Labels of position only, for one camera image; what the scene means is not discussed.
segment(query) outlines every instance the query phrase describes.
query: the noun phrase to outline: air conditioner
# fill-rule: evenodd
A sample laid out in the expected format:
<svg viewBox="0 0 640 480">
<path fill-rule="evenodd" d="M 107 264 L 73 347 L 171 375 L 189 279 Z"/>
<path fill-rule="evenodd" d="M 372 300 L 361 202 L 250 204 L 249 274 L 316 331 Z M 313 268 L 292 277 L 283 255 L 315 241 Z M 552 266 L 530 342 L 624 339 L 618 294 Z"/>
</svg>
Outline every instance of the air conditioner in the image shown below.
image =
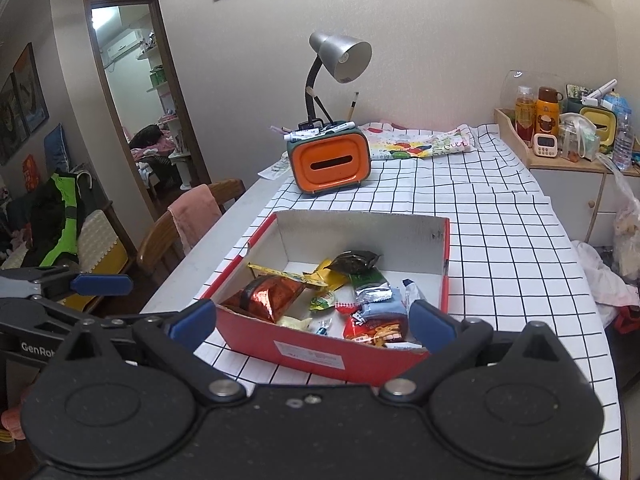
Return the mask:
<svg viewBox="0 0 640 480">
<path fill-rule="evenodd" d="M 107 48 L 108 64 L 111 64 L 125 54 L 128 54 L 132 49 L 139 47 L 142 41 L 142 31 L 139 29 L 132 30 L 129 34 Z"/>
</svg>

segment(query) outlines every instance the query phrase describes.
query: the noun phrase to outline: silver lamp shade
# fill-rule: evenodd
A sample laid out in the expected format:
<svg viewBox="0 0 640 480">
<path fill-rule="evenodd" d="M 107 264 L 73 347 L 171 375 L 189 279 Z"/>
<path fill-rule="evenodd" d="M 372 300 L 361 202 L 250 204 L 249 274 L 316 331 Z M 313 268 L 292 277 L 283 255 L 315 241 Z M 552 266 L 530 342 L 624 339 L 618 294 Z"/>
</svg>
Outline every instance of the silver lamp shade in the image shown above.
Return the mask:
<svg viewBox="0 0 640 480">
<path fill-rule="evenodd" d="M 358 78 L 371 61 L 371 45 L 351 36 L 329 36 L 316 31 L 309 38 L 309 44 L 338 83 Z"/>
</svg>

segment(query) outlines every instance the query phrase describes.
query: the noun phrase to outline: doorway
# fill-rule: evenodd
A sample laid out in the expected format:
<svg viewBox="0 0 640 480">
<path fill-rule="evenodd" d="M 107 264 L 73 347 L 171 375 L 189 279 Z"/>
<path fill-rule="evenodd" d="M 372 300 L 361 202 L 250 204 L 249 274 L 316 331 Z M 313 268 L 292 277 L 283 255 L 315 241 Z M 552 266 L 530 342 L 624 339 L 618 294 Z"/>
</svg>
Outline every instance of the doorway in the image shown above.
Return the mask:
<svg viewBox="0 0 640 480">
<path fill-rule="evenodd" d="M 210 184 L 157 0 L 85 0 L 94 59 L 120 144 L 154 218 Z"/>
</svg>

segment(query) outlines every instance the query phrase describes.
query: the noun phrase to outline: door frame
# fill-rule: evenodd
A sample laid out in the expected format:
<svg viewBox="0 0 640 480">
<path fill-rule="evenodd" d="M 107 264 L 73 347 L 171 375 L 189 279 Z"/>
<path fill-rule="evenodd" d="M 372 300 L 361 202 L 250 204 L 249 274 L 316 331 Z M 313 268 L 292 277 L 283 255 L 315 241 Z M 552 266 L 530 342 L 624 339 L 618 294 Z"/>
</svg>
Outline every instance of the door frame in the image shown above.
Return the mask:
<svg viewBox="0 0 640 480">
<path fill-rule="evenodd" d="M 118 115 L 118 111 L 116 110 L 115 102 L 113 101 L 113 95 L 111 94 L 111 88 L 109 86 L 109 82 L 107 81 L 107 75 L 103 69 L 102 57 L 100 56 L 100 46 L 98 45 L 98 38 L 95 33 L 95 29 L 92 25 L 92 10 L 98 9 L 101 7 L 116 7 L 116 6 L 126 6 L 126 5 L 148 5 L 151 15 L 151 22 L 154 26 L 154 32 L 156 35 L 156 43 L 158 44 L 158 49 L 160 52 L 160 57 L 162 59 L 162 63 L 165 66 L 169 67 L 169 70 L 165 71 L 167 82 L 169 83 L 169 90 L 171 91 L 172 97 L 174 99 L 174 104 L 176 107 L 176 112 L 180 117 L 180 126 L 182 127 L 182 140 L 189 152 L 191 153 L 191 160 L 193 161 L 193 166 L 196 171 L 196 176 L 198 177 L 201 184 L 211 184 L 211 179 L 209 176 L 209 172 L 207 171 L 207 167 L 204 163 L 204 158 L 202 157 L 202 153 L 200 152 L 200 147 L 198 145 L 198 141 L 196 139 L 195 133 L 193 131 L 193 126 L 191 125 L 191 118 L 189 117 L 189 112 L 187 110 L 186 104 L 184 102 L 184 97 L 182 95 L 182 90 L 180 88 L 180 84 L 175 75 L 175 65 L 174 60 L 171 56 L 171 51 L 169 49 L 169 42 L 166 38 L 166 31 L 164 30 L 164 23 L 162 21 L 162 14 L 160 13 L 160 5 L 158 0 L 83 0 L 84 1 L 84 12 L 86 15 L 87 27 L 89 29 L 89 38 L 91 40 L 92 51 L 94 54 L 95 67 L 98 71 L 98 77 L 100 78 L 100 84 L 102 86 L 102 92 L 104 93 L 104 98 L 107 101 L 107 108 L 109 109 L 109 114 L 111 115 L 111 120 L 113 121 L 113 125 L 118 132 L 118 141 L 120 142 L 120 147 L 124 152 L 125 158 L 127 159 L 127 163 L 129 164 L 129 168 L 133 173 L 134 179 L 138 185 L 138 189 L 142 194 L 142 197 L 145 201 L 151 216 L 154 220 L 158 219 L 158 211 L 154 206 L 151 198 L 149 197 L 148 192 L 146 192 L 146 187 L 142 182 L 142 178 L 138 173 L 138 168 L 136 167 L 136 163 L 133 160 L 133 156 L 131 155 L 131 151 L 129 149 L 129 145 L 127 143 L 127 139 L 125 139 L 122 134 L 123 128 L 122 123 L 120 122 L 120 117 Z"/>
</svg>

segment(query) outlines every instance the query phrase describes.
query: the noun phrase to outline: framed painting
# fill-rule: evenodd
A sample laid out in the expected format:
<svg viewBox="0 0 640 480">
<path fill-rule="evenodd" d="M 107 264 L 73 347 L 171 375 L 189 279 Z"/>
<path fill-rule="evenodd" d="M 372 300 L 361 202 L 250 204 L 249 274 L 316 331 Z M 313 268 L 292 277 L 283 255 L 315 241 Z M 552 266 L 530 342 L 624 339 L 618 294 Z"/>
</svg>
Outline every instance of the framed painting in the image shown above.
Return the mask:
<svg viewBox="0 0 640 480">
<path fill-rule="evenodd" d="M 49 119 L 49 111 L 44 102 L 31 43 L 25 47 L 18 61 L 15 62 L 14 75 L 15 92 L 18 95 L 22 115 L 27 124 L 29 134 L 32 134 Z"/>
<path fill-rule="evenodd" d="M 28 137 L 11 74 L 0 91 L 0 164 L 4 165 Z"/>
</svg>

